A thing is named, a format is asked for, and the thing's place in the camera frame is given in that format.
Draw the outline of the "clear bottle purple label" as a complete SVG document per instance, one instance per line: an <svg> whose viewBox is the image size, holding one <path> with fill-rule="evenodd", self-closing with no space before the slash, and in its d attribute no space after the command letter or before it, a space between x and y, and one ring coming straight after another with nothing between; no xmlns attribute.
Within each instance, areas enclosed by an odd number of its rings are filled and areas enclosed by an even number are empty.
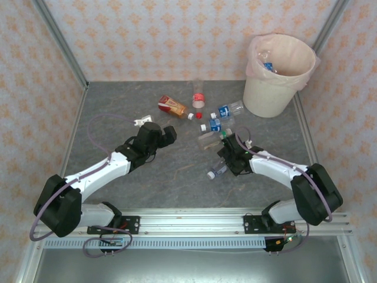
<svg viewBox="0 0 377 283"><path fill-rule="evenodd" d="M223 175L227 171L227 166L224 163L218 163L215 166L213 166L208 172L207 177L210 180L215 179L216 177L219 177Z"/></svg>

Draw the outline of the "clear square bottle green cap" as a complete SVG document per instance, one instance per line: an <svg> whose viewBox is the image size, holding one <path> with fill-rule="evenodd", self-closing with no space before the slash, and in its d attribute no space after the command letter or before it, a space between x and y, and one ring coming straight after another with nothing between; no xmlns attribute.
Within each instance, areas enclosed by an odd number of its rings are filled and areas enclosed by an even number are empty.
<svg viewBox="0 0 377 283"><path fill-rule="evenodd" d="M212 131L199 136L197 138L197 142L200 149L207 150L219 145L223 139L230 136L231 134L231 129L225 129L222 131Z"/></svg>

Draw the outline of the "tea bottle red label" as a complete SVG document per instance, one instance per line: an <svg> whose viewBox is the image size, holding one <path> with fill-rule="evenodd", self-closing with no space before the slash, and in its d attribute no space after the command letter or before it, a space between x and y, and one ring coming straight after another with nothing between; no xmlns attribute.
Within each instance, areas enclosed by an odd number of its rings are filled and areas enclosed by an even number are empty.
<svg viewBox="0 0 377 283"><path fill-rule="evenodd" d="M166 95L163 95L159 99L158 108L161 111L179 119L192 120L194 118L194 114L187 106Z"/></svg>

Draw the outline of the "water bottle blue label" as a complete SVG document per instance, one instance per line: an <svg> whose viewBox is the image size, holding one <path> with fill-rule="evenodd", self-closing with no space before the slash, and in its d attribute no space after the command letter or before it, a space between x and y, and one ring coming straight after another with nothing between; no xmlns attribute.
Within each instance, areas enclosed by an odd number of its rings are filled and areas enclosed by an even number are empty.
<svg viewBox="0 0 377 283"><path fill-rule="evenodd" d="M244 113L244 104L241 100L218 106L214 112L210 113L212 119L238 116Z"/></svg>
<svg viewBox="0 0 377 283"><path fill-rule="evenodd" d="M234 124L235 119L233 117L210 119L207 123L200 125L200 131L203 133L211 131L220 132L222 130L232 128Z"/></svg>

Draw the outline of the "cream plastic bin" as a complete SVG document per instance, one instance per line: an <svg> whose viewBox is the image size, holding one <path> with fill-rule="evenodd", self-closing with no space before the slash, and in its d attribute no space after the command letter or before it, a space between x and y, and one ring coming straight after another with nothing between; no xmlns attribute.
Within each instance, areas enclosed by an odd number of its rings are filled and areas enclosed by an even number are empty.
<svg viewBox="0 0 377 283"><path fill-rule="evenodd" d="M298 91L246 76L243 102L253 114L272 118L280 115Z"/></svg>

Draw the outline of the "pink plastic bin liner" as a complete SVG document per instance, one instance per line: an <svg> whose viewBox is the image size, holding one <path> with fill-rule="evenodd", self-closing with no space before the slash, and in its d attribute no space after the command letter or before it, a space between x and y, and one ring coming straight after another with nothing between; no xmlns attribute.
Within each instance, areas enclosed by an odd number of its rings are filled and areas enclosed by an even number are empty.
<svg viewBox="0 0 377 283"><path fill-rule="evenodd" d="M262 50L271 52L277 74L265 69L257 55ZM285 34L255 36L247 48L246 76L265 83L302 90L320 64L314 50L305 42Z"/></svg>

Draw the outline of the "clear bottle red label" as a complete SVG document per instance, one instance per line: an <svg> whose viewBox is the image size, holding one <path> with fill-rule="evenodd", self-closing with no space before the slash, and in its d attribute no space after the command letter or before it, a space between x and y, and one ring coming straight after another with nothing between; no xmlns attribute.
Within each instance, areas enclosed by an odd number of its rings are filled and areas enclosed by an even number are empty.
<svg viewBox="0 0 377 283"><path fill-rule="evenodd" d="M203 91L203 81L194 80L193 81L193 102L192 106L196 111L196 119L201 119L203 117L203 109L205 106L205 96Z"/></svg>

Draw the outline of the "small circuit board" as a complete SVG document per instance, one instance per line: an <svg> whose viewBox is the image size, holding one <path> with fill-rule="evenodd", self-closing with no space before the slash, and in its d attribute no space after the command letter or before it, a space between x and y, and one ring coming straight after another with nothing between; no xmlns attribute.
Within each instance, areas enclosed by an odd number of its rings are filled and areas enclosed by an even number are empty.
<svg viewBox="0 0 377 283"><path fill-rule="evenodd" d="M289 236L284 236L282 239L276 240L275 244L284 246L287 243L291 242L292 240L294 240L296 238L300 238L301 236L302 236L302 234L298 234L298 233L293 234L293 235L289 235Z"/></svg>
<svg viewBox="0 0 377 283"><path fill-rule="evenodd" d="M101 246L113 246L113 247L123 247L124 240L123 238L100 238Z"/></svg>

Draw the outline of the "grey metal panel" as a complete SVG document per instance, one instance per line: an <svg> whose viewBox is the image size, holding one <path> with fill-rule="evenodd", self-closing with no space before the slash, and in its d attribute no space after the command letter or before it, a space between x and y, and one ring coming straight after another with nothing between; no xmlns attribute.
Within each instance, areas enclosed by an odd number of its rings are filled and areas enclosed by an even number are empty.
<svg viewBox="0 0 377 283"><path fill-rule="evenodd" d="M335 249L291 254L138 250L87 258L78 250L43 252L34 283L350 283Z"/></svg>

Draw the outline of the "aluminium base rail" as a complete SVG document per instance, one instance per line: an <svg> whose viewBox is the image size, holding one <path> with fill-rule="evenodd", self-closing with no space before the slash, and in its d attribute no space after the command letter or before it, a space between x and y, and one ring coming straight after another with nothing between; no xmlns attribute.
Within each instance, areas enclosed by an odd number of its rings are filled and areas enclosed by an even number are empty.
<svg viewBox="0 0 377 283"><path fill-rule="evenodd" d="M142 237L244 237L244 215L260 215L262 209L249 208L168 208L124 209L126 216L140 216L139 234ZM355 228L345 212L333 213L330 223L310 225L309 236L352 235Z"/></svg>

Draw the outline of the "aluminium table side rail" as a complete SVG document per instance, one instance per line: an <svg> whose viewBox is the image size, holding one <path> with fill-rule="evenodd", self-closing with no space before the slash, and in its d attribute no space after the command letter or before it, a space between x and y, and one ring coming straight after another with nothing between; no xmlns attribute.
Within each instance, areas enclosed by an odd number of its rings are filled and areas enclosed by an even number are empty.
<svg viewBox="0 0 377 283"><path fill-rule="evenodd" d="M82 96L81 96L81 100L80 100L80 103L77 107L77 111L76 111L76 114L75 114L75 117L74 117L74 123L73 123L72 128L71 128L71 133L69 135L68 143L67 143L67 146L65 148L65 153L64 153L64 156L62 158L61 168L60 168L60 171L58 173L58 175L60 177L62 177L63 179L67 175L66 171L67 171L67 168L69 167L72 147L74 145L75 136L76 136L76 133L77 133L77 128L80 124L80 118L81 118L81 115L82 115L82 110L83 110L84 105L85 105L85 99L87 97L87 93L88 93L88 87L84 87L83 92L82 92Z"/></svg>
<svg viewBox="0 0 377 283"><path fill-rule="evenodd" d="M293 104L296 110L297 118L300 124L300 129L304 138L307 154L309 156L310 164L319 163L319 158L316 153L314 141L310 132L309 123L305 116L303 109L303 104L300 99L300 92L297 92L293 97ZM320 199L325 211L327 212L325 222L330 222L332 220L332 212L330 211L329 205L326 202L325 197L322 195L322 192L317 188L313 187L312 181L309 180L308 176L304 176L305 180L309 183L309 186L316 192L318 198Z"/></svg>

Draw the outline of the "aluminium frame post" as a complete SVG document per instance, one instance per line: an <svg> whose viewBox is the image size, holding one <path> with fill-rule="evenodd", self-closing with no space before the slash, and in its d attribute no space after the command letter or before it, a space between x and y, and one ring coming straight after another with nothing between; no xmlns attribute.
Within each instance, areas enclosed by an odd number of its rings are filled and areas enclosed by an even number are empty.
<svg viewBox="0 0 377 283"><path fill-rule="evenodd" d="M350 0L336 0L334 7L332 8L324 26L320 30L320 33L312 46L312 49L314 50L316 55L319 55L319 53L323 49L333 29L343 15L343 12L347 7L349 1Z"/></svg>
<svg viewBox="0 0 377 283"><path fill-rule="evenodd" d="M368 283L364 273L356 240L353 236L337 236L342 260L350 283Z"/></svg>
<svg viewBox="0 0 377 283"><path fill-rule="evenodd" d="M15 283L33 283L44 248L44 240L29 241L16 274Z"/></svg>
<svg viewBox="0 0 377 283"><path fill-rule="evenodd" d="M71 67L72 72L74 73L77 81L83 86L86 90L88 88L89 82L86 79L74 53L72 52L70 46L67 43L67 40L64 37L63 32L59 28L53 14L51 13L45 0L31 0L37 11L39 12L41 18L45 22L47 28L49 29L55 43L61 50L65 60L68 65Z"/></svg>

